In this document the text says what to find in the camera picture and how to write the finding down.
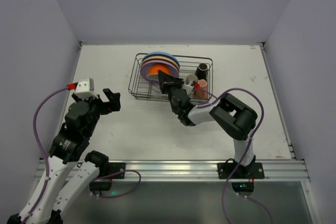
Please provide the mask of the purple plate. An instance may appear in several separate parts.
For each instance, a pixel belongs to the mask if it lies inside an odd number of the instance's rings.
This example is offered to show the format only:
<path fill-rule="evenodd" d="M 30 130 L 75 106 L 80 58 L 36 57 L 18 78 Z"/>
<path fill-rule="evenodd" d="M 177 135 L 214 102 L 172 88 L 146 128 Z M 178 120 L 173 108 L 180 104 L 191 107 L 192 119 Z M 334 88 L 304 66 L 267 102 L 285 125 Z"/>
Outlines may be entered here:
<path fill-rule="evenodd" d="M 164 60 L 151 60 L 151 61 L 143 63 L 140 67 L 141 77 L 149 83 L 158 82 L 157 80 L 150 80 L 150 79 L 147 78 L 147 75 L 150 73 L 150 70 L 155 65 L 164 65 L 169 70 L 170 75 L 173 76 L 173 77 L 178 78 L 179 75 L 180 75 L 180 70 L 178 69 L 178 67 L 175 64 L 164 61 Z"/>

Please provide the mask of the orange white bowl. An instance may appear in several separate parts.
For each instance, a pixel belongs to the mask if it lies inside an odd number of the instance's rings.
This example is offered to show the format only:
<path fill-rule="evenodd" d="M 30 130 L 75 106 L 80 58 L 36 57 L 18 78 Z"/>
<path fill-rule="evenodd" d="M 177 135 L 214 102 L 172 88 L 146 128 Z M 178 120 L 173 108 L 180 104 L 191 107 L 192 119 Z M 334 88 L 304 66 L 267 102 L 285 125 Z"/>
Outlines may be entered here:
<path fill-rule="evenodd" d="M 169 68 L 167 68 L 163 64 L 155 64 L 151 69 L 149 70 L 147 77 L 150 79 L 154 79 L 155 77 L 158 77 L 159 71 L 162 71 L 166 74 L 170 74 Z"/>

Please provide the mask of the yellow plate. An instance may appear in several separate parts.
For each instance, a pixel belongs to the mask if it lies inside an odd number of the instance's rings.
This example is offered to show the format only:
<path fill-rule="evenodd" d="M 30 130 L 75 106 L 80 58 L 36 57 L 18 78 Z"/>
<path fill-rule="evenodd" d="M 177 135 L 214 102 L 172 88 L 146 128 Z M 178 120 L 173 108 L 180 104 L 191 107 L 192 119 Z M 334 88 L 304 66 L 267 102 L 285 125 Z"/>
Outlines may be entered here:
<path fill-rule="evenodd" d="M 163 60 L 166 62 L 169 62 L 171 64 L 173 64 L 174 66 L 176 66 L 178 69 L 180 68 L 180 64 L 178 61 L 171 59 L 167 56 L 153 56 L 153 57 L 148 57 L 146 59 L 144 59 L 141 63 L 141 66 L 143 66 L 145 63 L 150 62 L 150 61 L 154 61 L 154 60 Z"/>

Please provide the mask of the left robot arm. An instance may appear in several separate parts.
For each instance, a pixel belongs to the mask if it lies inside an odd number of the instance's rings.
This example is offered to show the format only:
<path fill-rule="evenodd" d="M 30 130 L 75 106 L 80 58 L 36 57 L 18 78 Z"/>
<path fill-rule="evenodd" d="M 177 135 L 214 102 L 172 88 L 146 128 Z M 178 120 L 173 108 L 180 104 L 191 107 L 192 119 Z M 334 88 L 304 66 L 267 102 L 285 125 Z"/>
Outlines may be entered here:
<path fill-rule="evenodd" d="M 100 117 L 121 109 L 119 93 L 108 88 L 103 92 L 107 102 L 91 92 L 75 91 L 72 94 L 74 103 L 69 107 L 49 153 L 44 155 L 46 169 L 24 209 L 10 216 L 8 223 L 62 223 L 82 191 L 98 176 L 108 175 L 108 156 L 91 151 L 70 181 L 66 180 L 88 147 Z"/>

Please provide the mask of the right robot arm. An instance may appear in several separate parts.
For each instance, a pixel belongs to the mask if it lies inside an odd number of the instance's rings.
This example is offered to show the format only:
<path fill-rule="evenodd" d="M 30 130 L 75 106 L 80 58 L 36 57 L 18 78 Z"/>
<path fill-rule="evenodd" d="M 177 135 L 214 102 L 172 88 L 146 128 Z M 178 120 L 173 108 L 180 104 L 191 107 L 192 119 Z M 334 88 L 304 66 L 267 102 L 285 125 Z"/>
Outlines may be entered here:
<path fill-rule="evenodd" d="M 233 138 L 234 161 L 243 167 L 255 161 L 251 141 L 257 130 L 258 115 L 251 107 L 230 94 L 228 90 L 213 102 L 193 104 L 190 94 L 200 88 L 195 82 L 185 84 L 183 79 L 161 70 L 158 71 L 158 79 L 161 93 L 167 95 L 172 112 L 183 125 L 196 126 L 215 121 Z"/>

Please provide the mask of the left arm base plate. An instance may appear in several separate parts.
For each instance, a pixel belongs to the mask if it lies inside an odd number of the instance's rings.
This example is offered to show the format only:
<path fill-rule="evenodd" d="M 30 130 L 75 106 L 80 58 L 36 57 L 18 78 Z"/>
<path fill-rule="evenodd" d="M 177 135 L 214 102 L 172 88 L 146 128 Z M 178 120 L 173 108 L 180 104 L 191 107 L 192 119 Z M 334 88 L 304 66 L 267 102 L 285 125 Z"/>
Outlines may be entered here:
<path fill-rule="evenodd" d="M 124 179 L 126 165 L 123 162 L 104 161 L 100 164 L 93 164 L 90 176 L 92 181 L 104 179 Z"/>

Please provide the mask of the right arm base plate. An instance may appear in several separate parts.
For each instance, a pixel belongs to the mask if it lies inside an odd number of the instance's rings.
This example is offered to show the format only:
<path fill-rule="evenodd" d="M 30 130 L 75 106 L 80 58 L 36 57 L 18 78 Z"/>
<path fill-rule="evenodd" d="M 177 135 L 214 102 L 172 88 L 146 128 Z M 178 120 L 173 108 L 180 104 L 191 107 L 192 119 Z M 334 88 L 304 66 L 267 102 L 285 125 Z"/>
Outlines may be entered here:
<path fill-rule="evenodd" d="M 226 161 L 224 163 L 217 163 L 217 173 L 219 179 L 227 179 L 231 172 L 236 167 L 237 162 L 235 161 Z M 262 163 L 256 163 L 249 166 L 240 165 L 233 175 L 230 177 L 231 179 L 264 179 L 265 173 Z"/>

